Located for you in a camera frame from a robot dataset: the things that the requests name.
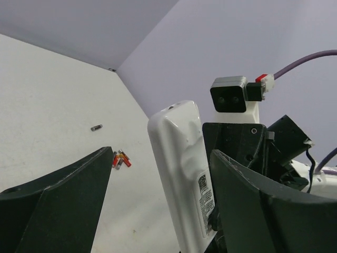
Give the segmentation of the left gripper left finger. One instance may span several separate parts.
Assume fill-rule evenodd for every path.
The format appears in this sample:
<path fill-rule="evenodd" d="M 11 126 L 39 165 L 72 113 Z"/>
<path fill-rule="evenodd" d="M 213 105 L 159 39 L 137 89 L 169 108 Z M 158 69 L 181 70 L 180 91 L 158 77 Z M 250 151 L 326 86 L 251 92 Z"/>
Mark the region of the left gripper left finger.
<path fill-rule="evenodd" d="M 113 162 L 102 147 L 1 192 L 1 252 L 91 252 Z"/>

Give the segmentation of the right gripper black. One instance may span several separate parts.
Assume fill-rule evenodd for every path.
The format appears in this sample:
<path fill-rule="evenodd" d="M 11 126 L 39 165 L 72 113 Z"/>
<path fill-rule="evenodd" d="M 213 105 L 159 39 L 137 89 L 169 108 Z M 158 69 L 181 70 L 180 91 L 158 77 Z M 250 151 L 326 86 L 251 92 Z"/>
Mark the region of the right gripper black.
<path fill-rule="evenodd" d="M 241 165 L 281 184 L 309 184 L 293 159 L 309 149 L 310 138 L 287 115 L 271 126 L 204 123 L 206 154 L 220 150 Z"/>

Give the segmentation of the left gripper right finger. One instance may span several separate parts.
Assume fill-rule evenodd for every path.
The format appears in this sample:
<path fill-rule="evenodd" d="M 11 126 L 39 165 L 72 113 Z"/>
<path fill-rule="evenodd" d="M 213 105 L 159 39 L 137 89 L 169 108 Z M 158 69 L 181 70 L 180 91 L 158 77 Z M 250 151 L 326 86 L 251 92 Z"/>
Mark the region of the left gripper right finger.
<path fill-rule="evenodd" d="M 228 252 L 336 252 L 336 200 L 284 186 L 220 150 L 210 169 Z"/>

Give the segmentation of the white remote being loaded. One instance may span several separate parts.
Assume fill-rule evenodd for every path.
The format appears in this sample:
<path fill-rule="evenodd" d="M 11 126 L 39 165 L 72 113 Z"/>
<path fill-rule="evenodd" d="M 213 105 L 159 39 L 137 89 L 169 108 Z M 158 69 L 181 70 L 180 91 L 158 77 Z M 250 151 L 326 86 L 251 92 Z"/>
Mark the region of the white remote being loaded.
<path fill-rule="evenodd" d="M 205 252 L 216 234 L 209 225 L 215 200 L 196 103 L 154 114 L 147 131 L 180 251 Z"/>

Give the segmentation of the dark single battery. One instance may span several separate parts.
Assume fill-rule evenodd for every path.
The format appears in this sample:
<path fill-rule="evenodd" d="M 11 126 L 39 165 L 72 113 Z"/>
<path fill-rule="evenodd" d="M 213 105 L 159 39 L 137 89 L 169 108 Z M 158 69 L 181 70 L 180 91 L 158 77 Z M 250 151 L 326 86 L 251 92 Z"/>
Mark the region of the dark single battery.
<path fill-rule="evenodd" d="M 99 130 L 99 129 L 101 129 L 103 126 L 101 125 L 101 124 L 99 124 L 99 125 L 96 125 L 96 126 L 93 126 L 93 127 L 91 127 L 91 131 L 97 131 L 97 130 Z"/>

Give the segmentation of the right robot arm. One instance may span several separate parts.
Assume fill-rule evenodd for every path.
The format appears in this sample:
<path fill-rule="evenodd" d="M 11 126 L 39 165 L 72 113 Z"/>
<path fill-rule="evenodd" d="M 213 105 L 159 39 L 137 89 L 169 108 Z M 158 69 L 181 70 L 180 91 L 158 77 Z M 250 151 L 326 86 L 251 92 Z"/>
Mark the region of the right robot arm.
<path fill-rule="evenodd" d="M 220 150 L 241 165 L 278 183 L 318 196 L 336 198 L 336 168 L 309 154 L 312 140 L 287 115 L 271 126 L 259 123 L 204 123 L 207 155 Z"/>

